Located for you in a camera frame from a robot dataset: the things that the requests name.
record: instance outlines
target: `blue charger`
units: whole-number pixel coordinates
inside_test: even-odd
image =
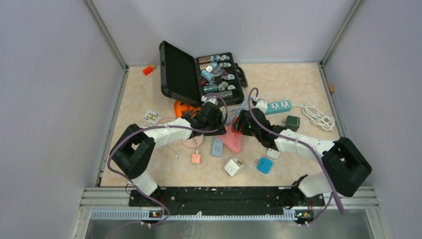
[[[260,171],[263,174],[268,174],[272,167],[273,167],[273,161],[269,160],[266,157],[262,157],[259,160],[258,165],[256,166],[256,169],[258,169],[258,171]]]

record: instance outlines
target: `white charger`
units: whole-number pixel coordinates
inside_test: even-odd
[[[231,158],[227,164],[224,166],[224,169],[230,176],[236,175],[245,165],[240,161],[239,157]]]

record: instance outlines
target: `gray wall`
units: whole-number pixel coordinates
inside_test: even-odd
[[[158,62],[166,40],[199,57],[319,61],[354,0],[94,0],[127,64]]]
[[[0,238],[68,238],[122,70],[82,0],[0,3]]]
[[[328,64],[394,238],[420,238],[422,1],[366,1]]]

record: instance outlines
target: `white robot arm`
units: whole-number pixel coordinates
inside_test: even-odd
[[[295,133],[280,125],[270,125],[264,115],[267,108],[268,104],[264,100],[258,100],[255,102],[252,111],[266,128],[280,135],[295,139],[295,141],[275,137],[264,131],[252,119],[250,111],[247,110],[241,111],[233,124],[232,131],[246,136],[253,136],[265,148],[274,152],[291,152],[310,160],[315,160],[314,154],[303,144],[298,143],[299,140],[305,142],[322,158],[324,167],[330,175],[336,190],[344,196],[353,196],[357,188],[371,173],[372,168],[351,140],[345,137],[341,137],[337,141],[321,140]],[[195,129],[200,131],[218,129],[215,133],[204,133],[205,136],[224,134],[226,131],[224,127],[221,127],[222,124],[222,112],[216,105],[216,99],[210,99],[203,104],[201,110],[194,117],[183,116],[173,122],[164,124],[164,127],[151,127],[151,130],[145,130],[143,133],[132,137],[116,151],[112,159],[135,185],[145,194],[151,195],[158,188],[157,183],[145,170],[152,151],[171,142],[202,134],[196,132]],[[128,135],[138,130],[140,130],[140,127],[137,125],[130,125],[114,147],[127,138]],[[132,148],[133,144],[138,145],[138,147],[136,149]],[[293,184],[293,187],[296,187],[308,198],[332,191],[327,178],[322,172],[301,177]]]

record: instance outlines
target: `pink power strip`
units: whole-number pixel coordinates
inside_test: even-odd
[[[225,129],[227,130],[227,133],[223,135],[218,135],[219,139],[233,153],[240,152],[240,145],[242,143],[242,135],[231,132],[231,125],[228,125]]]

